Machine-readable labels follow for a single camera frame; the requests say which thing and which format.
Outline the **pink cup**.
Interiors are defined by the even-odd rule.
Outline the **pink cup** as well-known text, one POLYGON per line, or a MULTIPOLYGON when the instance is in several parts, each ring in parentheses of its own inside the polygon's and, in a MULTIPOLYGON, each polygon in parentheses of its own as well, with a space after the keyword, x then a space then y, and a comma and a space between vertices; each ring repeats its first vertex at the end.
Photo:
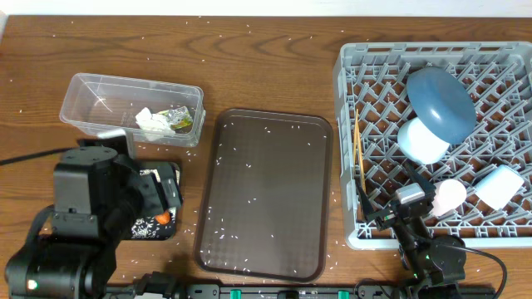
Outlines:
POLYGON ((466 200, 466 187, 456 179, 446 179, 435 184, 436 194, 430 215, 440 217, 456 209, 466 200))

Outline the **large blue plate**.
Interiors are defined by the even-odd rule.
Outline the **large blue plate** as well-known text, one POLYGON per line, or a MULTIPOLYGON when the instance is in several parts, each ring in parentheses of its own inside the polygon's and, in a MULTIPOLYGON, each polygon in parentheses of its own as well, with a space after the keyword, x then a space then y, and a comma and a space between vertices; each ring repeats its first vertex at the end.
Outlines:
POLYGON ((451 145, 472 134, 476 113, 465 87, 450 73, 426 67, 408 76, 406 93, 417 117, 439 139, 451 145))

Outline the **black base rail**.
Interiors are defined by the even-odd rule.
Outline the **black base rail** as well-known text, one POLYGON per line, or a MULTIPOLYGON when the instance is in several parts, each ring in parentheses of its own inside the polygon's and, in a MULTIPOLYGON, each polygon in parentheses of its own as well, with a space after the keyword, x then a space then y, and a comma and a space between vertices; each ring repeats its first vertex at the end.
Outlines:
POLYGON ((104 298, 159 299, 379 299, 412 298, 399 287, 365 279, 353 286, 189 284, 162 272, 145 274, 126 285, 109 285, 104 298))

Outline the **light blue rice bowl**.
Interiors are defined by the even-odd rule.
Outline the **light blue rice bowl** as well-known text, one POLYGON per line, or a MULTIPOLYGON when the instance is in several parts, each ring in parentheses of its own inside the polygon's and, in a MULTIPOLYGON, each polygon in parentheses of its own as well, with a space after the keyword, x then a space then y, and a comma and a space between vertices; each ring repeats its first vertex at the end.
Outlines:
POLYGON ((419 118, 407 121, 397 133, 401 152, 418 164, 434 164, 442 159, 450 144, 434 135, 419 118))

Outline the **orange carrot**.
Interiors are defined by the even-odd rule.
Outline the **orange carrot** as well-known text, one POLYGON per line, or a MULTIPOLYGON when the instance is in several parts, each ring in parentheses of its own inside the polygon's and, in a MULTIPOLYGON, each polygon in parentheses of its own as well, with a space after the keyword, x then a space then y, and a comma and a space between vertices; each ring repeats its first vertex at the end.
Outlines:
POLYGON ((171 220, 170 212, 169 211, 165 211, 162 214, 156 215, 155 216, 155 220, 160 225, 168 224, 170 222, 170 220, 171 220))

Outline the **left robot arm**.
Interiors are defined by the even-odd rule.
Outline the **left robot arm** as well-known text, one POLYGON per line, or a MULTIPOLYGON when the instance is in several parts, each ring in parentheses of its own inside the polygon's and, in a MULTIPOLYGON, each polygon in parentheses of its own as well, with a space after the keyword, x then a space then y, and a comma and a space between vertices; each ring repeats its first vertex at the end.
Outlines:
POLYGON ((33 220, 5 276, 11 298, 101 298, 116 248, 135 222, 182 204, 179 167, 104 146, 68 150, 53 174, 53 205, 33 220))

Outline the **brown serving tray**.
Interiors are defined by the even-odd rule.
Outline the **brown serving tray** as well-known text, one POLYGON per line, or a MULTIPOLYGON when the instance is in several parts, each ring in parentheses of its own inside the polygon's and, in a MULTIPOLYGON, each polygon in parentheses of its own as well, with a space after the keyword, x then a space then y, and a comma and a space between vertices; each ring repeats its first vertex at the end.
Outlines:
POLYGON ((194 258, 205 271, 312 282, 325 266, 333 129, 230 109, 216 121, 194 258))

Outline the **light blue cup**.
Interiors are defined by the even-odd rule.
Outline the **light blue cup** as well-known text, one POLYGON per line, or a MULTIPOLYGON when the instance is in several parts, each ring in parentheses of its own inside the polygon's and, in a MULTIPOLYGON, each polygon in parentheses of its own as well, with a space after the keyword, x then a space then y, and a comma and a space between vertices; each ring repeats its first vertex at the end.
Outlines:
POLYGON ((524 182, 516 170, 500 165, 475 186, 475 195, 492 209, 502 209, 524 182))

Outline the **black waste tray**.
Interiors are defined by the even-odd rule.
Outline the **black waste tray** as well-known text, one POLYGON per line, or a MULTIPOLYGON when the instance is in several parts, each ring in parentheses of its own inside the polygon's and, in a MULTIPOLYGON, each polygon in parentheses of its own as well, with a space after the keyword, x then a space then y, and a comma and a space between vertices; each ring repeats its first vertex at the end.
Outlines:
POLYGON ((168 211, 170 212, 171 220, 166 225, 158 224, 155 217, 138 218, 131 228, 131 239, 161 241, 172 238, 175 235, 179 210, 170 208, 168 211))

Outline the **clear plastic bin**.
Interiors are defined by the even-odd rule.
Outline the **clear plastic bin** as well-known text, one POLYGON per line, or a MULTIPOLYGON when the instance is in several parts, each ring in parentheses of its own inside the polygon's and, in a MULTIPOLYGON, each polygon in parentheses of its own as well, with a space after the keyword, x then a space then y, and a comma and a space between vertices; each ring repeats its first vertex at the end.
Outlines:
POLYGON ((87 135, 124 129, 133 134, 136 142, 195 147, 205 118, 203 97, 198 86, 78 73, 71 79, 59 117, 87 135), (175 132, 149 141, 135 122, 135 116, 145 107, 156 114, 178 106, 186 106, 194 118, 188 133, 175 132))

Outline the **wooden chopstick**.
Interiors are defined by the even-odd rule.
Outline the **wooden chopstick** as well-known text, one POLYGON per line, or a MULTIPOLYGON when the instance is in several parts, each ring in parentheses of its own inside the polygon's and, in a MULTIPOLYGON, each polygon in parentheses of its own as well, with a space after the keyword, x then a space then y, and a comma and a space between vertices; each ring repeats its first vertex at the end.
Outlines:
POLYGON ((360 135, 360 125, 359 125, 359 116, 358 116, 358 165, 360 169, 360 184, 363 188, 363 190, 366 192, 366 185, 365 185, 365 171, 364 171, 364 165, 363 165, 363 155, 362 155, 362 142, 361 142, 361 135, 360 135))
POLYGON ((354 120, 354 127, 353 127, 353 160, 354 165, 358 165, 358 109, 355 109, 355 120, 354 120))

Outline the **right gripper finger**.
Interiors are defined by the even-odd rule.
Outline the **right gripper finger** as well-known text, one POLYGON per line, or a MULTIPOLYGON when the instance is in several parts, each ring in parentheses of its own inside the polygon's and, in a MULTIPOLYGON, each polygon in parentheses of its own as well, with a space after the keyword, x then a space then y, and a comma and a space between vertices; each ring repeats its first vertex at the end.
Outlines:
POLYGON ((366 223, 370 223, 374 219, 373 214, 375 213, 375 210, 369 198, 367 197, 367 194, 363 190, 361 184, 358 181, 356 181, 355 185, 357 187, 357 191, 359 193, 359 201, 362 206, 363 221, 366 223))
POLYGON ((435 195, 436 194, 436 186, 433 183, 431 183, 429 180, 427 180, 425 177, 420 175, 418 172, 416 172, 416 170, 414 169, 414 167, 410 163, 405 162, 404 163, 404 167, 405 167, 410 179, 412 180, 412 182, 419 184, 421 189, 425 193, 425 195, 435 195))

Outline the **green snack wrapper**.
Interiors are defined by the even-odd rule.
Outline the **green snack wrapper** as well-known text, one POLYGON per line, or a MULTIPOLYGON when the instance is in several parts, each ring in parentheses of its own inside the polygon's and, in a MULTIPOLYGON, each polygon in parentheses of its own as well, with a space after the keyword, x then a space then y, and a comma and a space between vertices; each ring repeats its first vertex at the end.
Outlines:
POLYGON ((162 110, 156 114, 162 116, 168 127, 176 133, 188 133, 194 122, 194 118, 186 106, 162 110))

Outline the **white napkin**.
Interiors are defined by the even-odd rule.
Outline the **white napkin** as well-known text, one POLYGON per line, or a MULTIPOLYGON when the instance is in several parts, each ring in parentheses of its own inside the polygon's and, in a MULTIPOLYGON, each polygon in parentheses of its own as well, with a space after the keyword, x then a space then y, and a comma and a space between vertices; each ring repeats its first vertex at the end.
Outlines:
POLYGON ((166 116, 152 114, 147 107, 135 116, 135 122, 149 141, 156 141, 166 135, 172 136, 175 134, 166 116))

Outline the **grey dishwasher rack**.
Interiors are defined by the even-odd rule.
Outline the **grey dishwasher rack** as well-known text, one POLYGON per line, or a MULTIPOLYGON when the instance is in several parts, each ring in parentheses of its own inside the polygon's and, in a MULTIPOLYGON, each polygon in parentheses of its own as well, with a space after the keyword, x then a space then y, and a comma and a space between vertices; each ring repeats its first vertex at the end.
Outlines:
POLYGON ((362 220, 353 160, 355 109, 359 112, 367 194, 380 208, 407 184, 405 155, 397 132, 412 119, 408 76, 421 68, 440 67, 467 90, 476 125, 443 159, 421 165, 433 182, 457 179, 467 197, 456 209, 429 216, 431 234, 462 238, 470 248, 527 248, 531 244, 531 45, 528 42, 348 43, 338 55, 332 78, 341 157, 343 227, 355 250, 392 250, 391 230, 379 231, 362 220), (492 209, 475 195, 475 186, 500 165, 525 180, 502 208, 492 209))

